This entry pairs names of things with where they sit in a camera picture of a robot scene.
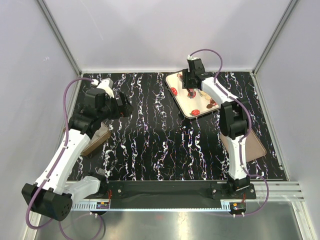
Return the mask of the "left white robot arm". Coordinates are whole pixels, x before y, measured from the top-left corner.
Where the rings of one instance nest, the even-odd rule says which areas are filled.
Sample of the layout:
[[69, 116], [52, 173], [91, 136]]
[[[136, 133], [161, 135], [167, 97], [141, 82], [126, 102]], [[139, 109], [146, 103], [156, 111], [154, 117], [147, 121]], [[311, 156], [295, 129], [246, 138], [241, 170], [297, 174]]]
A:
[[81, 108], [70, 118], [64, 139], [47, 168], [34, 184], [23, 186], [21, 193], [27, 210], [61, 222], [73, 204], [90, 195], [103, 198], [108, 193], [105, 176], [91, 173], [70, 186], [66, 186], [67, 179], [102, 122], [129, 117], [133, 109], [123, 92], [116, 99], [101, 88], [88, 90]]

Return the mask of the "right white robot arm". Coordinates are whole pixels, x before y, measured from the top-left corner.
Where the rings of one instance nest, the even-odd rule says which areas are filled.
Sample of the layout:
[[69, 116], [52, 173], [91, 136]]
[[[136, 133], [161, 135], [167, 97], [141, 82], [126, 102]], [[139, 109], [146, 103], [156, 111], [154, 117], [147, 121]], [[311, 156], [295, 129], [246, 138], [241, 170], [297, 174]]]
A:
[[226, 190], [232, 198], [239, 198], [250, 186], [246, 167], [246, 140], [252, 122], [245, 103], [229, 92], [210, 72], [182, 70], [182, 87], [199, 89], [208, 94], [219, 106], [219, 129], [226, 137], [229, 169]]

